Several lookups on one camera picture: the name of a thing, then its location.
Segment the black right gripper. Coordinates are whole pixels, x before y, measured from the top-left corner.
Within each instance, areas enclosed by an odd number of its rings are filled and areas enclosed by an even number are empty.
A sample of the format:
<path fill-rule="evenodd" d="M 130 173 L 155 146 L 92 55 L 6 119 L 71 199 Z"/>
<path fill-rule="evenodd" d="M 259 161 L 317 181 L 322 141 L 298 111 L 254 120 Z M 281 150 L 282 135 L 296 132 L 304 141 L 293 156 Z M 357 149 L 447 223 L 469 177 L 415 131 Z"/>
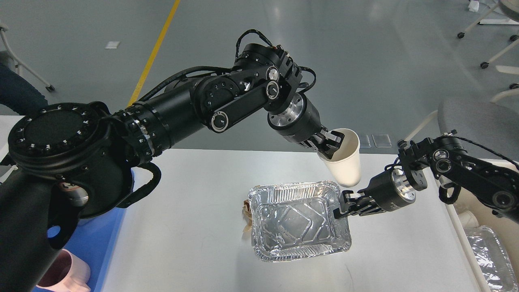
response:
<path fill-rule="evenodd" d="M 335 219 L 349 216 L 367 216 L 395 211 L 413 204 L 416 190 L 410 185 L 404 171 L 398 168 L 388 169 L 372 177 L 363 193 L 343 190 L 343 201 L 349 205 L 346 211 L 334 209 Z"/>

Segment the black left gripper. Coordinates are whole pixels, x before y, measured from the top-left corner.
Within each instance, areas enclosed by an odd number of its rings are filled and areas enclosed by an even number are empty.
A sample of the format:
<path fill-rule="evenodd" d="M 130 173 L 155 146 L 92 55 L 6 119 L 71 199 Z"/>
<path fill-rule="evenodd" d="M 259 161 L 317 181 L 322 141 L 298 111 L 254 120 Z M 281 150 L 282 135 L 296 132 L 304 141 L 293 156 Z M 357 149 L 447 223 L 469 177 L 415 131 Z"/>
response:
<path fill-rule="evenodd" d="M 320 115 L 305 94 L 295 94 L 287 108 L 279 113 L 268 113 L 269 126 L 285 140 L 304 148 L 316 148 L 317 153 L 331 160 L 341 147 L 345 134 L 327 131 Z"/>

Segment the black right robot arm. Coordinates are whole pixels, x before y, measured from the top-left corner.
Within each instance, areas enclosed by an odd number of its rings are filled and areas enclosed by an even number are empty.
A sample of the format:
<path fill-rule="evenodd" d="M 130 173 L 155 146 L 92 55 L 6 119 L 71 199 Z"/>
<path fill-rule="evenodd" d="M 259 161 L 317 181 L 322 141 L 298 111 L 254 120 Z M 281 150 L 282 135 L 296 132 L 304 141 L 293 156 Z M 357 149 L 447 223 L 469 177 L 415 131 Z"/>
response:
<path fill-rule="evenodd" d="M 465 141 L 509 162 L 506 168 L 472 157 L 462 146 Z M 400 141 L 399 153 L 392 164 L 371 178 L 359 196 L 350 197 L 344 190 L 335 219 L 367 216 L 395 211 L 415 201 L 416 193 L 427 188 L 423 170 L 429 168 L 439 181 L 439 199 L 447 205 L 456 203 L 461 190 L 472 193 L 494 216 L 519 221 L 518 163 L 492 149 L 450 131 L 435 139 L 420 142 Z"/>

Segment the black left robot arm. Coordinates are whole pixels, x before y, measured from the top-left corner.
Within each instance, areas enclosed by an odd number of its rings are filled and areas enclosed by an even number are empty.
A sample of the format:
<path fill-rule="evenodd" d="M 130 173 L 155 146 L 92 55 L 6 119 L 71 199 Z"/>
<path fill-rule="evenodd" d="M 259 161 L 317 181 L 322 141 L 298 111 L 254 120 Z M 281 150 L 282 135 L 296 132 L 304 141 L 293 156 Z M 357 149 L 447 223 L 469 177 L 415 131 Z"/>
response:
<path fill-rule="evenodd" d="M 72 237 L 80 220 L 126 208 L 161 180 L 152 163 L 207 127 L 223 133 L 265 109 L 282 137 L 331 159 L 345 136 L 321 124 L 305 96 L 313 84 L 281 45 L 236 51 L 231 68 L 201 65 L 163 80 L 127 107 L 65 102 L 21 118 L 8 135 L 15 170 L 1 184 L 1 290 L 29 292 Z"/>

